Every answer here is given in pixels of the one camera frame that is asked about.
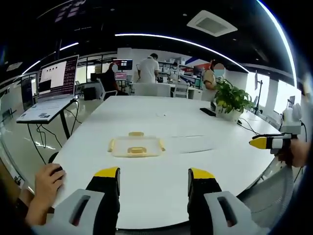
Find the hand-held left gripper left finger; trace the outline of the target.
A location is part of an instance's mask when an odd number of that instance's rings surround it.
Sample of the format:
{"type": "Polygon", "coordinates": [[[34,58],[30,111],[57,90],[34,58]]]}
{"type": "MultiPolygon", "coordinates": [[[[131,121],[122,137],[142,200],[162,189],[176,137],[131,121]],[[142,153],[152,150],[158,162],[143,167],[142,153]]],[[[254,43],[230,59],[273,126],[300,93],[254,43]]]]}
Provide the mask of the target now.
{"type": "Polygon", "coordinates": [[[48,231],[115,231],[120,211],[120,168],[94,174],[86,189],[78,189],[56,206],[48,231]]]}

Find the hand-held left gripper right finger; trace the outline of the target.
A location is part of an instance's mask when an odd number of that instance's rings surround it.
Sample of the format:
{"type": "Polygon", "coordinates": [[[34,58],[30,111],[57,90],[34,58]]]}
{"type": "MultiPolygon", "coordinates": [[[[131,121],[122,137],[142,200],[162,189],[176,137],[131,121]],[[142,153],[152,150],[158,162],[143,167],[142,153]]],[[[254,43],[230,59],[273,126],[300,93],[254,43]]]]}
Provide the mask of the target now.
{"type": "Polygon", "coordinates": [[[188,205],[192,231],[258,231],[250,209],[229,191],[222,191],[215,176],[188,169],[188,205]]]}

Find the person's right hand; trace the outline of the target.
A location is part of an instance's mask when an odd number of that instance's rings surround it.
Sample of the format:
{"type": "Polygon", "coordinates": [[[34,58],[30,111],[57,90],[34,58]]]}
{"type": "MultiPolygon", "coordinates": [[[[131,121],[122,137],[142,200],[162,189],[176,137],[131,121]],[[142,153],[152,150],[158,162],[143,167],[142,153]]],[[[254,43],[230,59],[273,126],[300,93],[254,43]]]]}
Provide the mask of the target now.
{"type": "Polygon", "coordinates": [[[311,144],[298,139],[291,140],[288,149],[281,149],[278,160],[294,167],[304,167],[308,161],[311,144]]]}

